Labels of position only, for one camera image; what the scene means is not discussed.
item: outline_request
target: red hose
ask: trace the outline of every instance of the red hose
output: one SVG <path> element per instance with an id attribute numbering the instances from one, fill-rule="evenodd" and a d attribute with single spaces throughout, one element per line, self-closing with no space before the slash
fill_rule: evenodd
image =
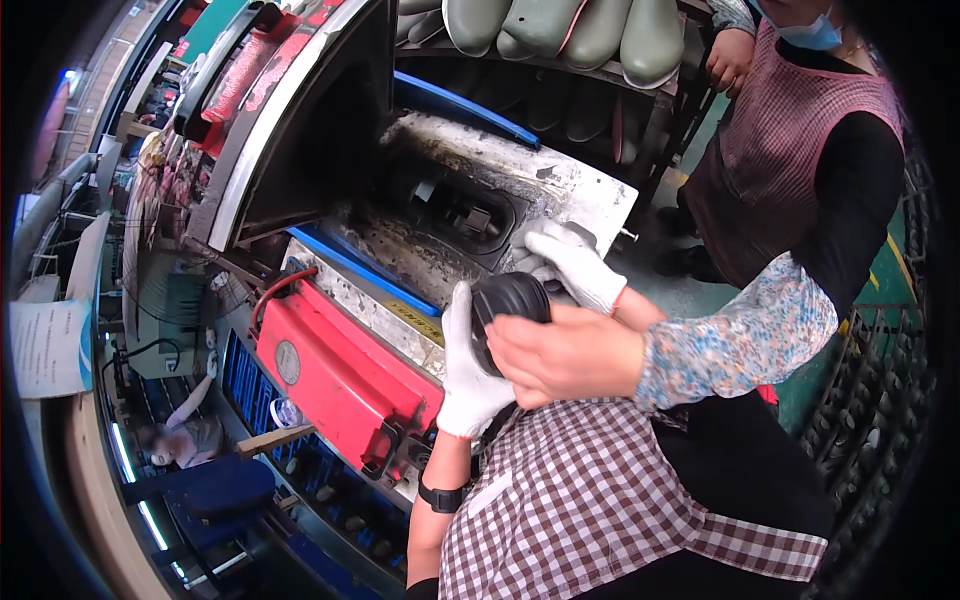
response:
<path id="1" fill-rule="evenodd" d="M 263 311 L 263 307 L 266 306 L 267 300 L 271 299 L 274 294 L 283 289 L 284 287 L 290 285 L 294 281 L 299 281 L 305 277 L 314 276 L 319 271 L 316 267 L 312 269 L 307 269 L 306 271 L 299 271 L 292 275 L 288 275 L 278 281 L 277 283 L 271 285 L 267 288 L 267 291 L 263 293 L 263 296 L 260 297 L 260 300 L 256 301 L 256 304 L 253 305 L 253 314 L 250 315 L 250 329 L 253 332 L 253 335 L 260 335 L 260 323 L 259 317 L 260 313 Z"/>

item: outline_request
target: red checkered apron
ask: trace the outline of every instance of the red checkered apron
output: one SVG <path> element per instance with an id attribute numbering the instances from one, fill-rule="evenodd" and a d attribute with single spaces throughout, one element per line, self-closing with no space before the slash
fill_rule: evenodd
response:
<path id="1" fill-rule="evenodd" d="M 778 38 L 760 23 L 750 75 L 684 186 L 710 257 L 740 288 L 813 225 L 817 162 L 840 119 L 867 111 L 901 137 L 889 82 L 797 66 Z"/>
<path id="2" fill-rule="evenodd" d="M 624 398 L 516 411 L 443 545 L 441 598 L 570 598 L 677 552 L 809 581 L 827 541 L 715 515 Z"/>

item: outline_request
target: floral sleeve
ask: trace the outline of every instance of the floral sleeve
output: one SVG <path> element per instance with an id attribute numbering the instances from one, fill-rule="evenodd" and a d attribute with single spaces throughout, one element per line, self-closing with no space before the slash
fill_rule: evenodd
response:
<path id="1" fill-rule="evenodd" d="M 756 37 L 754 18 L 750 15 L 746 0 L 707 0 L 713 9 L 713 29 L 742 29 Z"/>
<path id="2" fill-rule="evenodd" d="M 653 324 L 635 400 L 649 410 L 780 383 L 827 343 L 833 302 L 790 252 L 716 314 Z"/>

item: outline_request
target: yellow label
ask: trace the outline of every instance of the yellow label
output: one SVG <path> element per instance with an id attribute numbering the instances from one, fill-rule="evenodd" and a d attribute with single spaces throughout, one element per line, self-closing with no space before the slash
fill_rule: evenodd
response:
<path id="1" fill-rule="evenodd" d="M 411 327 L 422 333 L 428 340 L 433 341 L 434 344 L 440 348 L 444 347 L 444 333 L 440 331 L 435 325 L 427 321 L 426 317 L 422 314 L 410 308 L 403 302 L 389 301 L 384 302 L 387 310 L 394 313 L 402 320 L 410 324 Z"/>

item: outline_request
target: round badge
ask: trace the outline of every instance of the round badge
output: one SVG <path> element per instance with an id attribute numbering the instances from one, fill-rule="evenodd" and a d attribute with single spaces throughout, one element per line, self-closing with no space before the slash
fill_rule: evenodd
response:
<path id="1" fill-rule="evenodd" d="M 276 347 L 276 370 L 287 385 L 293 385 L 300 379 L 300 357 L 294 345 L 283 340 Z"/>

